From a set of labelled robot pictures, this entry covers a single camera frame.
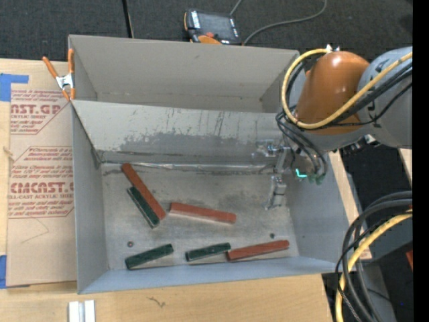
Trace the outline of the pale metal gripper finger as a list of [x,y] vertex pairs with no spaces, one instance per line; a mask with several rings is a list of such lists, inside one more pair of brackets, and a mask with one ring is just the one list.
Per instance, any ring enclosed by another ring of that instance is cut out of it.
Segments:
[[259,140],[255,143],[255,149],[251,153],[254,161],[273,162],[284,154],[284,145],[274,140]]
[[286,199],[287,184],[281,176],[272,176],[269,194],[265,203],[265,209],[271,210],[280,207]]

